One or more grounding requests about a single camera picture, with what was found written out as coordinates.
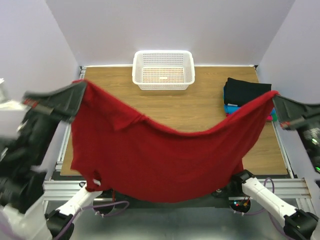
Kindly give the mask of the red t shirt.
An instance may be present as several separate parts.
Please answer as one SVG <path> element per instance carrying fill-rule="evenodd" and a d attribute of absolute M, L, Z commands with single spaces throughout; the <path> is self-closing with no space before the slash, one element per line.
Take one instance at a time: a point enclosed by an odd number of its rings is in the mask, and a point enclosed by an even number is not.
<path fill-rule="evenodd" d="M 71 125 L 70 167 L 90 192 L 112 189 L 152 203 L 203 197 L 243 171 L 276 95 L 264 93 L 205 131 L 180 132 L 87 81 Z"/>

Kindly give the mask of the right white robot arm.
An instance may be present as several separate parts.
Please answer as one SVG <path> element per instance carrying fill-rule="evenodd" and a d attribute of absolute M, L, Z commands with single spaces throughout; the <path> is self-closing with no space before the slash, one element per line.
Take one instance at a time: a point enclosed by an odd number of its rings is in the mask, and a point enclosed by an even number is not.
<path fill-rule="evenodd" d="M 297 131 L 313 169 L 320 171 L 320 106 L 275 96 L 273 104 L 282 129 Z M 230 182 L 231 192 L 245 194 L 257 201 L 283 227 L 286 236 L 294 240 L 318 240 L 320 219 L 287 204 L 263 186 L 248 170 L 235 174 Z"/>

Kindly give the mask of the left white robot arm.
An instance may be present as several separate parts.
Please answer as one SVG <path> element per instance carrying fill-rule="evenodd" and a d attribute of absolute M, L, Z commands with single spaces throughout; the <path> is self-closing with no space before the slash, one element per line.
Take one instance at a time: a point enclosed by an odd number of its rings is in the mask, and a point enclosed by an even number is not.
<path fill-rule="evenodd" d="M 65 205 L 46 214 L 47 173 L 34 170 L 42 164 L 59 123 L 75 119 L 86 88 L 81 80 L 48 93 L 26 92 L 21 102 L 3 104 L 26 110 L 18 136 L 0 140 L 0 210 L 7 220 L 0 228 L 15 240 L 68 240 L 80 212 L 96 197 L 111 193 L 111 184 L 101 179 L 95 192 L 83 187 Z"/>

